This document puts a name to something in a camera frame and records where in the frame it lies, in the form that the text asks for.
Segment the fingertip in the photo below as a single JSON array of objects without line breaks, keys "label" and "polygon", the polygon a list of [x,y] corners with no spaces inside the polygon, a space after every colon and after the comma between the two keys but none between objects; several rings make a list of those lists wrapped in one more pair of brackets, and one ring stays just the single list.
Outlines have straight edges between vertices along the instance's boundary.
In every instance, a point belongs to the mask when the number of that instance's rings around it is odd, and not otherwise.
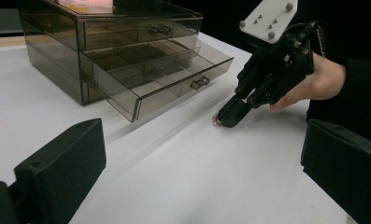
[{"label": "fingertip", "polygon": [[272,110],[272,111],[279,111],[282,108],[283,108],[283,105],[282,105],[281,101],[278,101],[277,103],[270,106],[270,110]]}]

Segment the drawer handle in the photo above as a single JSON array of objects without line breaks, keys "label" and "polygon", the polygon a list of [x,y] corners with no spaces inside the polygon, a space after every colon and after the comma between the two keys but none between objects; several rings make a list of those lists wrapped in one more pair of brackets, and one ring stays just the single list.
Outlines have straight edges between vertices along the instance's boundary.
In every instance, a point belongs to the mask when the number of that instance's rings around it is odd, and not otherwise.
[{"label": "drawer handle", "polygon": [[191,87],[193,88],[193,89],[195,89],[195,90],[199,90],[202,86],[206,86],[206,85],[208,85],[208,83],[209,83],[209,79],[208,79],[208,77],[202,77],[202,78],[200,78],[199,80],[197,80],[197,81],[193,81],[192,83],[191,83]]},{"label": "drawer handle", "polygon": [[171,28],[165,25],[161,25],[159,27],[151,26],[150,34],[151,35],[169,35],[171,34]]}]

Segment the white mounting plate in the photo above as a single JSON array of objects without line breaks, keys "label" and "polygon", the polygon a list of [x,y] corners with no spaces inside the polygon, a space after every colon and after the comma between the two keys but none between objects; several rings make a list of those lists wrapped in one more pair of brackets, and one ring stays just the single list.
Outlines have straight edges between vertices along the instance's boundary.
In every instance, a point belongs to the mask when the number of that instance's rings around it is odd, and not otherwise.
[{"label": "white mounting plate", "polygon": [[298,0],[263,0],[240,22],[240,30],[274,44],[284,33],[297,9]]}]

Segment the black sleeve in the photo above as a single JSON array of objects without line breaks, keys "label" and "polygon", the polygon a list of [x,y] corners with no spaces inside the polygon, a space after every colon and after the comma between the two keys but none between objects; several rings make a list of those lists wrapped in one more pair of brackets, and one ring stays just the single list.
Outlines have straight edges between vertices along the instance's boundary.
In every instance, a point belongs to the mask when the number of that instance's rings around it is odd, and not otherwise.
[{"label": "black sleeve", "polygon": [[311,100],[307,120],[321,119],[371,140],[371,61],[347,59],[342,91],[330,100]]}]

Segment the robotic hand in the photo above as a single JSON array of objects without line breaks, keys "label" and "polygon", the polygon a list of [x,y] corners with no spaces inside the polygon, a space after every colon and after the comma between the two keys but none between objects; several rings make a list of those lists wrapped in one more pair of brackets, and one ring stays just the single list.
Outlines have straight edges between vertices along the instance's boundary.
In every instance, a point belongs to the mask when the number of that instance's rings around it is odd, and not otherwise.
[{"label": "robotic hand", "polygon": [[297,7],[297,0],[289,2],[263,0],[245,21],[240,22],[240,29],[250,35],[250,43],[256,50],[237,76],[235,95],[214,116],[213,125],[235,127],[252,108],[276,103],[312,74],[313,51],[309,36],[313,32],[319,39],[321,56],[325,57],[323,22],[287,27]]}]

